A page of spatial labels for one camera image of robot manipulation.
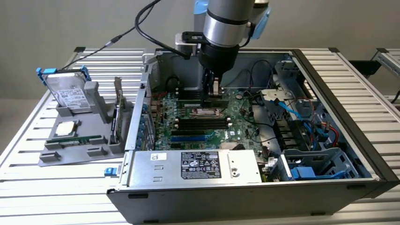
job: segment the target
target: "motherboard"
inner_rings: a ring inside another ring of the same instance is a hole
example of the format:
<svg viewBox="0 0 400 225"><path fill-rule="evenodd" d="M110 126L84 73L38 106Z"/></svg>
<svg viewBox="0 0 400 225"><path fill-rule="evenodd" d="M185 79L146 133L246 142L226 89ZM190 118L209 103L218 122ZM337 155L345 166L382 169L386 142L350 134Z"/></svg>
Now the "motherboard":
<svg viewBox="0 0 400 225"><path fill-rule="evenodd" d="M245 91L228 90L221 96L224 108L200 108L176 94L153 95L150 109L156 129L156 150L244 149L261 150Z"/></svg>

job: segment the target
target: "green circuit board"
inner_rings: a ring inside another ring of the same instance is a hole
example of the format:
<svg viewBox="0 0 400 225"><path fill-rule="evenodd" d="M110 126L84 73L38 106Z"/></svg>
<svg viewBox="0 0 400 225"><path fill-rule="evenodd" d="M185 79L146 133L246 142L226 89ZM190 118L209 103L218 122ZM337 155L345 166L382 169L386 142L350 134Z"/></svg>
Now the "green circuit board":
<svg viewBox="0 0 400 225"><path fill-rule="evenodd" d="M257 153L261 150L261 144L253 142L245 135L245 130L249 134L254 132L256 126L242 119L240 114L241 107L248 110L249 103L236 96L242 95L242 91L229 90L224 93L222 99L228 101L225 109L209 109L216 113L213 115L196 114L197 109L180 108L177 98L172 94L162 96L156 94L152 99L153 121L156 128L156 148L157 150L196 150L196 149L220 149L221 143L242 144L245 149L254 150ZM205 130L205 141L201 142L170 142L170 132L176 130L176 117L180 119L209 119L209 118L230 118L232 126L228 129ZM260 141L260 137L253 137L254 141ZM178 143L178 148L172 148L170 144Z"/></svg>

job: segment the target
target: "gray wall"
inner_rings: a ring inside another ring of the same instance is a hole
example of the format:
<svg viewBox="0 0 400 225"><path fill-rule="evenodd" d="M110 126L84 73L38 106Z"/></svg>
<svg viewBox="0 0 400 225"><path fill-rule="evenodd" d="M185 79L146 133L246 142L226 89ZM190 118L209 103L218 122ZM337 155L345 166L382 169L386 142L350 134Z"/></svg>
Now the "gray wall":
<svg viewBox="0 0 400 225"><path fill-rule="evenodd" d="M40 98L36 67L61 67L76 46L100 47L133 24L149 0L2 0L0 3L0 98ZM249 47L337 47L350 59L369 59L376 47L400 48L400 0L270 0L262 37ZM164 0L142 24L173 44L192 30L193 0ZM132 32L114 47L153 47ZM385 92L392 76L372 78Z"/></svg>

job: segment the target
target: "hard drive label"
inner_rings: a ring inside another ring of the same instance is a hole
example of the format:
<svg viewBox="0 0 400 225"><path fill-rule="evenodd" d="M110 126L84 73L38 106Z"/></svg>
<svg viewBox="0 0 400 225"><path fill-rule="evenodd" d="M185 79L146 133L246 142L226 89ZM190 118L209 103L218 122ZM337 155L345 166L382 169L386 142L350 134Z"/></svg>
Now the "hard drive label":
<svg viewBox="0 0 400 225"><path fill-rule="evenodd" d="M57 93L69 109L89 107L89 103L81 89L58 90Z"/></svg>
<svg viewBox="0 0 400 225"><path fill-rule="evenodd" d="M217 151L182 152L180 154L182 179L221 178Z"/></svg>

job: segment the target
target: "warning label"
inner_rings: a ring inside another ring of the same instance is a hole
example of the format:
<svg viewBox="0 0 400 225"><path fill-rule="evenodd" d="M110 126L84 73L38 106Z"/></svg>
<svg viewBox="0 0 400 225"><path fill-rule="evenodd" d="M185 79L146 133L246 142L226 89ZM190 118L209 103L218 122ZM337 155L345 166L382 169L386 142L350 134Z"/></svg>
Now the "warning label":
<svg viewBox="0 0 400 225"><path fill-rule="evenodd" d="M81 89L58 90L57 93L69 109L89 107L89 103Z"/></svg>
<svg viewBox="0 0 400 225"><path fill-rule="evenodd" d="M180 176L185 180L221 178L218 152L182 152Z"/></svg>

